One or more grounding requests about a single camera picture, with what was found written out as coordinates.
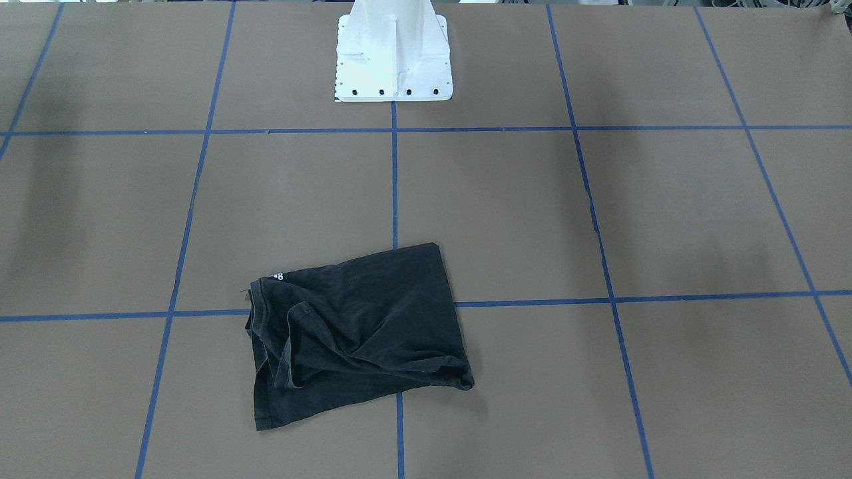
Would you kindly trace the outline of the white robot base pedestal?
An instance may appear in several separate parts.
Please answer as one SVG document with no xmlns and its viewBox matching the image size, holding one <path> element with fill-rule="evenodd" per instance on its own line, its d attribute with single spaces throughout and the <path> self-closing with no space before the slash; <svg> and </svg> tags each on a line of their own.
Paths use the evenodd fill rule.
<svg viewBox="0 0 852 479">
<path fill-rule="evenodd" d="M 355 1 L 337 24 L 334 99 L 453 97 L 447 19 L 430 1 Z"/>
</svg>

